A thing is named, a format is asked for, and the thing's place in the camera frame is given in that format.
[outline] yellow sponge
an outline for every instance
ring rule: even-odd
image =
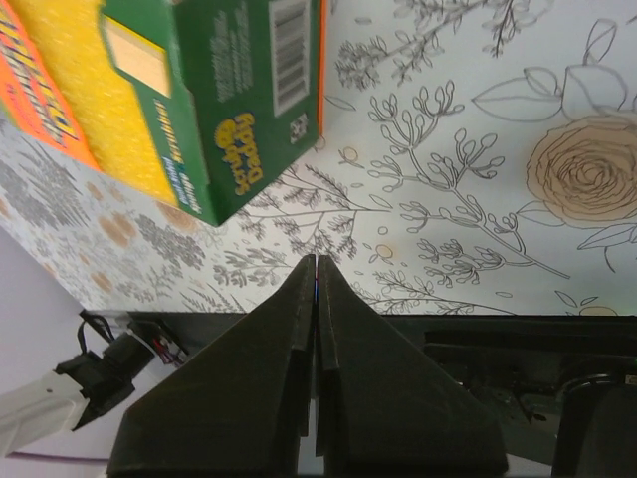
[[[103,172],[169,204],[176,199],[132,85],[112,68],[102,0],[9,0],[71,106]]]

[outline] green cardboard box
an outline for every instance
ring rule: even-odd
[[[106,0],[179,207],[219,225],[319,138],[320,0]]]

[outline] barcode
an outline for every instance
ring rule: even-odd
[[[275,117],[310,92],[310,1],[270,3],[270,40]]]

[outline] floral wallpaper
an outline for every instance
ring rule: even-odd
[[[385,314],[634,314],[637,5],[328,1],[324,137],[223,227],[2,118],[0,225],[94,310],[249,311],[313,253]]]

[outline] white robotic arm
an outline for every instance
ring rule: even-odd
[[[63,430],[76,430],[127,399],[132,380],[154,358],[129,334],[58,364],[38,381],[0,395],[0,458]]]
[[[45,436],[74,429],[89,405],[82,389],[68,375],[51,371],[0,395],[0,458]]]

